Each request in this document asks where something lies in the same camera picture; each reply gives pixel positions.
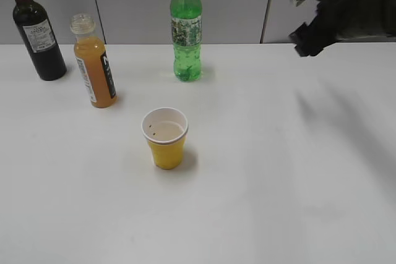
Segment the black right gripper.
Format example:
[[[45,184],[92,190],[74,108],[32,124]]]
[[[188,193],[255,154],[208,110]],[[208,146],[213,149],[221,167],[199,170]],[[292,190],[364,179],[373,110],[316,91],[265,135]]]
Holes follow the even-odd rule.
[[[310,24],[303,23],[289,34],[299,56],[317,56],[324,48],[337,43],[339,41],[337,33],[341,30],[342,19],[350,13],[355,1],[320,1],[312,22]]]

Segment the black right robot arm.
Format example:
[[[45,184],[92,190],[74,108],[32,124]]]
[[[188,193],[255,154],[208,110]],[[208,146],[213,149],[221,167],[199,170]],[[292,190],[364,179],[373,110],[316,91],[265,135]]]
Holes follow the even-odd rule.
[[[394,36],[395,0],[323,0],[312,22],[303,23],[289,38],[296,52],[307,57],[341,41]]]

